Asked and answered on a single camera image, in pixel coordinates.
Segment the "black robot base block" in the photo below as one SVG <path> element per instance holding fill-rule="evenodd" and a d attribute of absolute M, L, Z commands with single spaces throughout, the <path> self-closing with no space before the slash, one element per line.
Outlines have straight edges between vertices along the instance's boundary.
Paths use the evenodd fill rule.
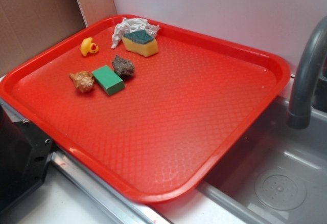
<path fill-rule="evenodd" d="M 1 108 L 1 214 L 45 181 L 53 139 L 33 122 L 13 122 Z"/>

